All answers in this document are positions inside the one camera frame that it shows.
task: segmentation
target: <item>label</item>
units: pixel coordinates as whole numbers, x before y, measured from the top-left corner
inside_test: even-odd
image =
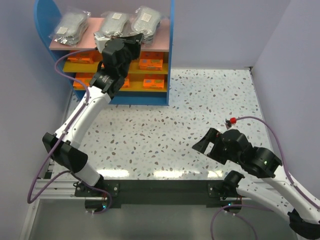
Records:
[[[118,12],[115,12],[112,16],[112,19],[117,19],[119,20],[121,18],[122,14],[121,13],[118,13]]]
[[[101,80],[102,80],[103,83],[106,84],[109,78],[110,78],[110,77],[109,77],[108,75],[105,75],[105,76],[102,77]]]
[[[56,32],[56,34],[65,34],[67,31],[68,31],[67,27],[61,26],[59,30]]]
[[[152,15],[150,15],[150,14],[148,14],[148,13],[144,13],[144,14],[142,15],[141,20],[148,23],[151,18],[152,18]]]

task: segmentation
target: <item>gray floor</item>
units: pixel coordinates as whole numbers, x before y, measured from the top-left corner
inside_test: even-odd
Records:
[[[43,201],[31,240],[209,240],[210,221],[218,208],[204,206],[124,205],[92,217],[83,200]],[[289,225],[273,212],[243,209],[259,240],[295,240]],[[253,240],[249,226],[221,213],[214,223],[216,240]]]

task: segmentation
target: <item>cable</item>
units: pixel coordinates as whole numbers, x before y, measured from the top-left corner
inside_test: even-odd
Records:
[[[270,209],[268,209],[266,207],[246,205],[246,204],[233,204],[233,205],[223,206],[217,212],[214,213],[214,215],[212,217],[212,220],[211,220],[210,233],[211,233],[211,239],[212,240],[215,240],[215,237],[214,237],[214,221],[215,221],[216,217],[218,216],[218,214],[222,210],[227,209],[227,208],[231,208],[231,207],[245,207],[245,208],[251,208],[251,209],[259,209],[259,210],[271,211]],[[257,231],[255,230],[254,226],[247,219],[245,219],[243,216],[239,216],[237,214],[235,214],[234,216],[236,216],[237,218],[239,218],[239,219],[243,220],[245,223],[247,223],[249,225],[249,227],[252,229],[253,233],[254,233],[255,240],[258,240],[258,234],[257,234]]]
[[[315,202],[313,202],[307,195],[304,194],[304,192],[297,186],[297,184],[295,184],[294,180],[292,179],[289,170],[288,170],[288,165],[287,165],[287,160],[285,159],[285,154],[284,151],[280,145],[280,141],[278,139],[278,136],[276,135],[275,131],[262,119],[255,117],[255,116],[242,116],[242,117],[238,117],[236,120],[243,120],[243,119],[255,119],[261,123],[263,123],[269,130],[270,132],[273,134],[276,144],[278,145],[279,151],[280,151],[280,155],[282,158],[282,163],[283,163],[283,170],[285,172],[286,177],[289,179],[289,182],[292,184],[292,186],[297,190],[297,192],[304,197],[304,199],[306,199],[311,205],[313,205],[317,210],[320,210],[320,206],[318,206]]]
[[[78,53],[82,53],[82,52],[87,52],[87,51],[93,51],[93,50],[96,50],[96,48],[91,48],[91,49],[86,49],[86,50],[79,50],[79,51],[75,51],[75,52],[71,52],[67,55],[64,55],[62,56],[61,58],[59,58],[55,64],[54,64],[54,69],[55,71],[60,74],[61,76],[63,77],[66,77],[72,81],[76,81],[77,83],[81,84],[84,89],[85,89],[85,93],[86,93],[86,97],[85,97],[85,101],[88,102],[89,99],[90,99],[90,93],[89,93],[89,90],[88,90],[88,87],[85,85],[85,83],[83,83],[82,81],[78,80],[78,79],[75,79],[74,77],[71,77],[71,76],[68,76],[62,72],[59,71],[58,69],[58,65],[59,63],[64,60],[65,58],[69,57],[69,56],[72,56],[72,55],[76,55]],[[85,108],[86,104],[84,103],[80,109],[75,113],[75,115],[73,116],[73,118],[70,120],[70,122],[67,124],[67,126],[65,127],[64,131],[67,133],[68,132],[68,129],[70,128],[70,126],[73,124],[73,122],[75,121],[75,119],[79,116],[79,114],[82,112],[82,110]],[[54,151],[56,150],[56,148],[58,147],[58,145],[60,144],[60,142],[62,141],[62,139],[65,137],[65,133],[63,133],[60,138],[57,140],[57,142],[55,143],[55,145],[52,147],[52,149],[49,151],[49,153],[47,154],[47,156],[45,157],[45,160],[44,162],[42,163],[41,167],[39,168],[38,172],[36,173],[36,175],[34,176],[33,180],[32,180],[32,183],[31,183],[31,186],[30,186],[30,189],[29,189],[29,192],[28,192],[28,195],[27,195],[27,203],[28,204],[32,204],[39,196],[40,194],[54,181],[56,180],[58,177],[60,177],[62,174],[65,174],[65,173],[69,173],[70,171],[63,171],[63,172],[60,172],[57,176],[55,176],[53,179],[51,179],[36,195],[34,198],[31,199],[31,196],[32,196],[32,193],[33,193],[33,190],[35,188],[35,185],[36,185],[36,182],[37,182],[37,178],[39,177],[41,171],[43,170],[43,168],[45,167],[47,161],[50,159],[50,157],[53,155]]]

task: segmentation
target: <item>red connector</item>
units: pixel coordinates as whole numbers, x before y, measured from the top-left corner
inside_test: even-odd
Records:
[[[231,124],[236,124],[237,123],[237,119],[235,117],[230,118],[230,123]]]

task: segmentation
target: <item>table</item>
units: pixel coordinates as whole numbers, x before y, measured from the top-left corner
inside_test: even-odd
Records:
[[[262,118],[250,71],[172,69],[170,94],[169,106],[109,105],[97,116],[79,149],[105,179],[220,180],[234,169],[191,147],[210,127],[225,131],[226,118]],[[77,104],[72,97],[68,114]],[[271,149],[262,123],[237,127],[254,146]],[[63,170],[55,164],[52,177]]]

